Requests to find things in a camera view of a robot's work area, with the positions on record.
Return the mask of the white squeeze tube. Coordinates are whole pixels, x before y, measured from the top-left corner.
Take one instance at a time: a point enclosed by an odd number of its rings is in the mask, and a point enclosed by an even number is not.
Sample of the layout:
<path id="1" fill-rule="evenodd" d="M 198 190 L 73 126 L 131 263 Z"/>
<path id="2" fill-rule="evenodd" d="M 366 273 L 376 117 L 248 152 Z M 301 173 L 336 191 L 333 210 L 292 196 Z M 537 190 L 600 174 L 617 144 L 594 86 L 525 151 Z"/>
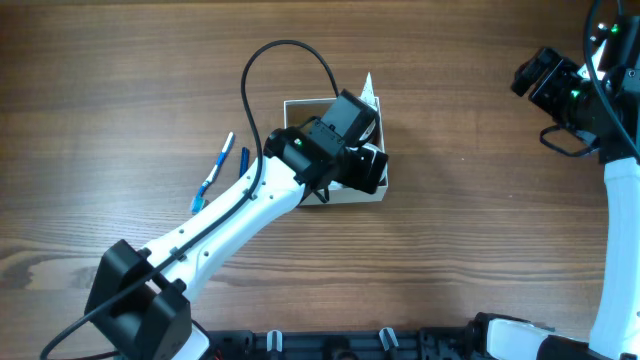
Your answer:
<path id="1" fill-rule="evenodd" d="M 374 87 L 373 87 L 371 73 L 367 74 L 367 77 L 359 98 L 371 108 L 375 110 L 378 109 L 376 96 L 374 94 Z"/>

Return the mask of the blue disposable razor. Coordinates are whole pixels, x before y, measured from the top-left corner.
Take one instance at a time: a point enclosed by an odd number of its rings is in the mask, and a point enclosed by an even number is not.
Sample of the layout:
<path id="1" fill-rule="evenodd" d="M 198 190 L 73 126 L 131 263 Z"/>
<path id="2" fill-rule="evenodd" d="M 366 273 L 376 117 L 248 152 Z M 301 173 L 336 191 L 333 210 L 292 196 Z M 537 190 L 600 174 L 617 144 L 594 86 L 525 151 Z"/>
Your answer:
<path id="1" fill-rule="evenodd" d="M 241 149 L 241 160 L 239 167 L 239 177 L 242 178 L 249 168 L 250 150 L 247 147 Z"/>

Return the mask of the blue white toothbrush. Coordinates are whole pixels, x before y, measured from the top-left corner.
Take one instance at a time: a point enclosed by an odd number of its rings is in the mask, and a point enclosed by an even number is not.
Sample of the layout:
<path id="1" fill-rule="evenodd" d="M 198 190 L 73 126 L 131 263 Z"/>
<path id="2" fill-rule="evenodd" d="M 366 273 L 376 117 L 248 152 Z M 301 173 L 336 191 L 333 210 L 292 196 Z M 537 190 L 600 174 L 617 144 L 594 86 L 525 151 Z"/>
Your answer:
<path id="1" fill-rule="evenodd" d="M 204 194 L 207 191 L 207 189 L 209 188 L 209 186 L 215 182 L 220 168 L 222 166 L 222 164 L 224 163 L 224 161 L 226 160 L 232 146 L 235 140 L 235 134 L 233 132 L 230 132 L 226 138 L 226 141 L 214 163 L 214 166 L 212 168 L 212 170 L 210 171 L 210 173 L 208 174 L 208 176 L 205 178 L 205 180 L 203 181 L 203 183 L 201 184 L 200 188 L 198 189 L 196 195 L 193 197 L 191 205 L 190 205 L 190 211 L 193 215 L 196 215 L 197 213 L 199 213 L 206 205 L 206 199 L 204 198 Z"/>

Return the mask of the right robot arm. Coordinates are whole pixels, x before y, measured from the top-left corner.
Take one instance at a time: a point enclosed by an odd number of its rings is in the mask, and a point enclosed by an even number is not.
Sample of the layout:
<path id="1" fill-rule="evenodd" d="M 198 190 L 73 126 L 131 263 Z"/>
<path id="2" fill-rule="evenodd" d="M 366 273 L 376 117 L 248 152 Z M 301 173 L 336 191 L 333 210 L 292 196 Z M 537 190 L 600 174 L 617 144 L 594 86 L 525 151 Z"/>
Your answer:
<path id="1" fill-rule="evenodd" d="M 492 359 L 636 359 L 639 356 L 639 19 L 617 16 L 585 34 L 578 66 L 541 48 L 514 74 L 512 91 L 527 95 L 554 124 L 598 153 L 608 199 L 602 294 L 588 340 L 529 321 L 480 313 L 465 330 L 468 353 Z"/>

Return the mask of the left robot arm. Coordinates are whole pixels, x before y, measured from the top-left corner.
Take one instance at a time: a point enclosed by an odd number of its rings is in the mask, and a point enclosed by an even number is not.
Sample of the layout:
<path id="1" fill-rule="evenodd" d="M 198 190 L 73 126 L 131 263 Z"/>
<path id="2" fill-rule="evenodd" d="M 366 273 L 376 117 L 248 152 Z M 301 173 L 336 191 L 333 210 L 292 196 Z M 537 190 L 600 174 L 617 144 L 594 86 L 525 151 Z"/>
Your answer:
<path id="1" fill-rule="evenodd" d="M 102 256 L 85 312 L 125 359 L 201 359 L 212 346 L 191 304 L 205 283 L 261 229 L 306 198 L 351 202 L 378 195 L 379 99 L 342 91 L 321 117 L 279 128 L 234 185 L 175 230 L 139 250 L 124 240 Z"/>

